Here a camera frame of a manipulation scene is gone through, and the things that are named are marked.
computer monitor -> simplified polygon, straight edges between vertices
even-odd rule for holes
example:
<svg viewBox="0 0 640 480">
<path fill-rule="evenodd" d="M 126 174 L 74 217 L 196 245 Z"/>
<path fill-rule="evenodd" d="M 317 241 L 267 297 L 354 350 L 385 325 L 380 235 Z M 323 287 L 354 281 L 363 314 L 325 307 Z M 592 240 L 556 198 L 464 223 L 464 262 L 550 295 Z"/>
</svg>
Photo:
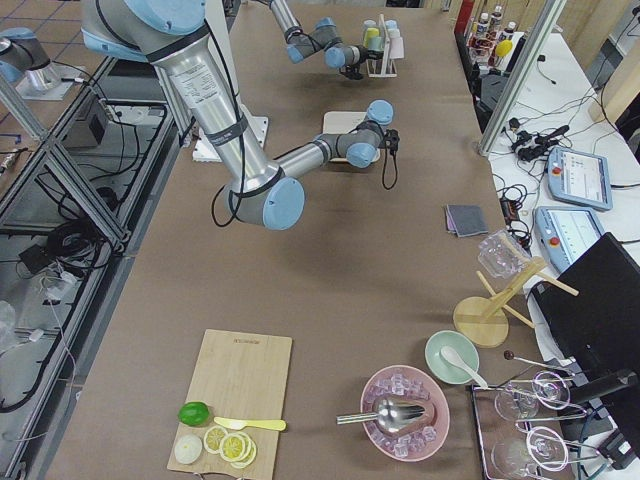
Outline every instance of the computer monitor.
<svg viewBox="0 0 640 480">
<path fill-rule="evenodd" d="M 640 375 L 640 267 L 624 247 L 606 233 L 559 280 L 579 295 L 546 286 L 535 297 L 562 353 L 573 356 L 591 382 L 622 369 Z M 602 401 L 640 456 L 640 386 Z"/>
</svg>

spoon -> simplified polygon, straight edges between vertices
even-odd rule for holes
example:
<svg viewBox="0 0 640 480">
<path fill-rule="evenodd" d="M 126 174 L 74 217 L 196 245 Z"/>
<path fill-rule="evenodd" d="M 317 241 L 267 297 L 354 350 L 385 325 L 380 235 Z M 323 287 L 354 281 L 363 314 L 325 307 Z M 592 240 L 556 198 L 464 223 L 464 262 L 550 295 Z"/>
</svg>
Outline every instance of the spoon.
<svg viewBox="0 0 640 480">
<path fill-rule="evenodd" d="M 374 420 L 385 435 L 401 437 L 423 426 L 431 425 L 435 416 L 435 407 L 427 400 L 383 395 L 373 402 L 372 412 L 340 415 L 336 417 L 336 423 L 345 425 Z"/>
<path fill-rule="evenodd" d="M 245 427 L 264 428 L 281 432 L 287 428 L 284 420 L 238 420 L 236 418 L 213 417 L 214 423 L 231 430 L 242 430 Z"/>
<path fill-rule="evenodd" d="M 449 362 L 454 367 L 461 368 L 465 372 L 469 374 L 471 378 L 473 378 L 480 388 L 484 388 L 485 390 L 489 388 L 489 384 L 487 381 L 478 374 L 473 368 L 471 368 L 467 363 L 460 357 L 460 354 L 456 351 L 455 348 L 445 345 L 440 349 L 440 356 L 444 358 L 447 362 Z"/>
</svg>

green lime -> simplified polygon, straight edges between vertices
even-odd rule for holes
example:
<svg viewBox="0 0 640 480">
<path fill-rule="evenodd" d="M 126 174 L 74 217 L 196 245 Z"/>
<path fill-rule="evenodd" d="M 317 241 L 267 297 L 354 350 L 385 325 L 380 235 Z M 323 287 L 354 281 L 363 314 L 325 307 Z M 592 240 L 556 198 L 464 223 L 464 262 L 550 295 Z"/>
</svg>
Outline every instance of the green lime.
<svg viewBox="0 0 640 480">
<path fill-rule="evenodd" d="M 209 407 L 202 402 L 185 403 L 178 412 L 178 420 L 190 427 L 197 427 L 209 419 Z"/>
</svg>

blue joint cap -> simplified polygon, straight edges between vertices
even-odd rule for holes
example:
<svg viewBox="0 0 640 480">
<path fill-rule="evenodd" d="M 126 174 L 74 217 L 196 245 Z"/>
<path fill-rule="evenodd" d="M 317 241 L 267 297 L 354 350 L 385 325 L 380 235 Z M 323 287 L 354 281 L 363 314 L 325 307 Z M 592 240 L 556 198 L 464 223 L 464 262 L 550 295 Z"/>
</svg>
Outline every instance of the blue joint cap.
<svg viewBox="0 0 640 480">
<path fill-rule="evenodd" d="M 300 50 L 298 50 L 295 45 L 287 45 L 287 55 L 289 55 L 289 59 L 293 63 L 300 63 L 302 60 L 304 60 L 304 57 L 300 53 Z"/>
<path fill-rule="evenodd" d="M 124 0 L 136 17 L 169 35 L 188 35 L 204 24 L 204 0 Z"/>
<path fill-rule="evenodd" d="M 386 100 L 374 100 L 367 108 L 367 117 L 382 126 L 389 125 L 393 120 L 393 107 Z"/>
<path fill-rule="evenodd" d="M 329 68 L 342 68 L 347 63 L 347 59 L 342 48 L 331 47 L 324 52 L 324 62 Z"/>
<path fill-rule="evenodd" d="M 0 75 L 9 83 L 17 82 L 22 77 L 22 72 L 13 65 L 0 62 Z"/>
<path fill-rule="evenodd" d="M 36 38 L 36 34 L 26 27 L 14 27 L 0 32 L 0 37 L 7 37 L 9 40 L 31 40 Z"/>
<path fill-rule="evenodd" d="M 302 215 L 304 189 L 298 180 L 284 177 L 267 195 L 262 208 L 262 221 L 269 230 L 291 228 Z"/>
<path fill-rule="evenodd" d="M 331 19 L 331 17 L 324 17 L 318 20 L 316 23 L 316 30 L 322 27 L 335 27 L 335 22 Z"/>
<path fill-rule="evenodd" d="M 378 149 L 369 143 L 354 143 L 347 148 L 347 161 L 358 168 L 366 168 L 376 158 Z"/>
<path fill-rule="evenodd" d="M 147 63 L 147 57 L 139 50 L 134 50 L 133 48 L 125 47 L 111 40 L 100 38 L 84 29 L 82 30 L 82 34 L 84 35 L 84 44 L 89 50 L 122 60 Z"/>
</svg>

white table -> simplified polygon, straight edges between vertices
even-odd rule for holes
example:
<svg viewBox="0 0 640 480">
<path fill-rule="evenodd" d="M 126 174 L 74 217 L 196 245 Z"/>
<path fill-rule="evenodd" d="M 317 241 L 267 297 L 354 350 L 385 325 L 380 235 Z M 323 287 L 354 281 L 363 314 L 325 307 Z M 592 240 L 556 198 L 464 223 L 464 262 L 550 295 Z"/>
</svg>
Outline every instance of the white table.
<svg viewBox="0 0 640 480">
<path fill-rule="evenodd" d="M 571 140 L 571 144 L 567 146 L 577 151 L 596 153 L 607 157 L 612 184 L 640 183 L 640 165 L 624 139 L 618 133 L 612 133 L 614 130 L 606 121 L 591 126 L 594 122 L 589 116 L 588 110 L 589 106 L 595 101 L 593 98 L 586 99 L 579 108 L 559 108 L 585 95 L 593 95 L 595 97 L 591 84 L 562 36 L 558 33 L 551 34 L 542 54 L 545 55 L 546 61 L 539 64 L 540 69 L 547 77 L 553 79 L 556 84 L 552 84 L 549 79 L 544 78 L 534 68 L 511 116 L 521 119 L 523 123 L 521 128 L 529 133 L 542 131 L 549 133 L 562 125 L 569 124 L 570 130 L 566 135 Z M 503 64 L 506 65 L 508 61 L 509 59 L 505 58 Z M 542 113 L 550 112 L 557 113 L 542 116 Z M 503 134 L 498 138 L 489 156 L 493 172 L 502 177 L 507 186 L 521 183 L 527 187 L 529 192 L 536 192 L 538 182 L 518 168 L 516 156 L 509 153 L 510 144 L 511 142 L 506 135 Z M 533 166 L 532 163 L 521 163 L 521 165 L 527 169 Z M 544 162 L 538 162 L 532 173 L 540 174 L 545 168 Z M 499 178 L 494 177 L 494 180 L 496 189 L 504 186 Z M 618 240 L 639 239 L 640 187 L 628 190 L 613 190 L 612 196 L 613 209 L 608 212 L 597 213 L 602 226 L 606 231 L 612 232 Z M 539 197 L 530 195 L 524 201 L 524 206 L 519 212 L 520 218 L 531 228 L 533 211 L 536 207 L 568 205 L 551 197 L 545 177 L 540 185 Z M 640 263 L 640 243 L 625 245 L 625 248 L 633 259 Z M 535 231 L 533 232 L 531 253 L 532 255 L 544 256 L 541 251 L 540 239 Z M 551 268 L 547 269 L 547 273 L 554 276 L 557 275 L 557 272 Z M 525 290 L 531 288 L 536 281 L 537 279 L 534 279 L 525 285 Z M 544 323 L 535 302 L 529 302 L 529 310 L 531 319 L 536 324 L 536 337 L 543 357 L 545 359 L 557 357 L 559 350 L 549 343 L 550 333 L 548 327 Z M 606 434 L 591 437 L 588 443 L 598 445 L 605 437 Z M 593 473 L 600 464 L 600 460 L 592 461 L 591 463 L 585 462 L 589 473 Z M 622 471 L 608 468 L 598 478 L 603 480 L 640 478 L 640 461 L 634 460 L 627 469 Z"/>
</svg>

